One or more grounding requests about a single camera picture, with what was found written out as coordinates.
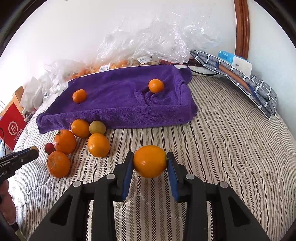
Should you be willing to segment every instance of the silver screw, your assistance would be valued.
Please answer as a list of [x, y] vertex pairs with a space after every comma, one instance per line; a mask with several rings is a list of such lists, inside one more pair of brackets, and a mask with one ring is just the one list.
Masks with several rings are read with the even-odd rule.
[[220, 187], [227, 188], [228, 184], [226, 182], [220, 182]]
[[113, 173], [109, 173], [106, 177], [108, 180], [112, 180], [115, 178], [115, 175]]
[[73, 187], [79, 187], [81, 185], [81, 181], [73, 182]]
[[192, 180], [192, 179], [194, 179], [194, 175], [192, 175], [192, 174], [187, 174], [187, 175], [186, 175], [186, 178], [187, 178], [188, 180]]

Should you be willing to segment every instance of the mattress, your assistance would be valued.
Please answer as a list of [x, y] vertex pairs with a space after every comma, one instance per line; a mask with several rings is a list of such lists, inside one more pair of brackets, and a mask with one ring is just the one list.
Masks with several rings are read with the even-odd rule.
[[[227, 79], [195, 76], [188, 84], [199, 107], [187, 124], [146, 129], [110, 129], [110, 153], [95, 158], [86, 140], [77, 139], [70, 155], [71, 171], [66, 178], [52, 177], [46, 168], [44, 145], [56, 131], [40, 135], [36, 117], [21, 134], [15, 150], [30, 146], [40, 149], [37, 160], [24, 165], [10, 178], [9, 191], [17, 208], [21, 232], [29, 238], [50, 208], [75, 180], [97, 181], [124, 161], [128, 151], [157, 145], [172, 151], [205, 182], [226, 181], [251, 210], [271, 240], [280, 240], [296, 218], [296, 142], [277, 114], [268, 120], [262, 112]], [[87, 239], [91, 240], [92, 202]], [[135, 171], [124, 203], [114, 203], [118, 240], [182, 240], [186, 204], [171, 195], [166, 171], [145, 179]], [[211, 232], [208, 203], [209, 240]]]

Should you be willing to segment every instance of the red bag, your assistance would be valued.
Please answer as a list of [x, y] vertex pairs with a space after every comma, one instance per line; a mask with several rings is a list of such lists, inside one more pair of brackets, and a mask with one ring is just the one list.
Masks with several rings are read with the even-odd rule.
[[[10, 149], [14, 149], [15, 144], [26, 125], [27, 123], [24, 121], [24, 117], [15, 104], [12, 103], [0, 120], [0, 127], [4, 132], [5, 144], [8, 145]], [[3, 140], [3, 133], [1, 130], [0, 137]]]

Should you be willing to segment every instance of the blue gripper pad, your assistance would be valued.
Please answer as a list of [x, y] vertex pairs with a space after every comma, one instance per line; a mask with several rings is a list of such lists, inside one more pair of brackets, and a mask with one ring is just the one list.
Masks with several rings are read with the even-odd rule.
[[178, 181], [177, 181], [176, 173], [172, 164], [172, 160], [170, 160], [170, 158], [168, 160], [167, 170], [168, 170], [168, 178], [170, 180], [170, 188], [172, 191], [172, 195], [175, 201], [178, 202], [180, 197], [178, 193]]
[[125, 200], [126, 197], [128, 196], [132, 175], [133, 175], [133, 158], [131, 158], [128, 163], [126, 175], [124, 176], [124, 179], [123, 179], [123, 190], [121, 195], [122, 200]]

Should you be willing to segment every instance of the price tag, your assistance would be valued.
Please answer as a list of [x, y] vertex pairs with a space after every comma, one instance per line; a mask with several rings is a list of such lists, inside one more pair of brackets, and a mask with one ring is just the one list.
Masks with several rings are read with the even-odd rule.
[[103, 72], [103, 71], [106, 71], [106, 70], [109, 70], [109, 69], [110, 69], [110, 64], [103, 65], [103, 66], [100, 67], [99, 72]]
[[137, 60], [140, 62], [140, 64], [145, 64], [153, 61], [151, 58], [148, 57], [140, 57], [137, 58]]

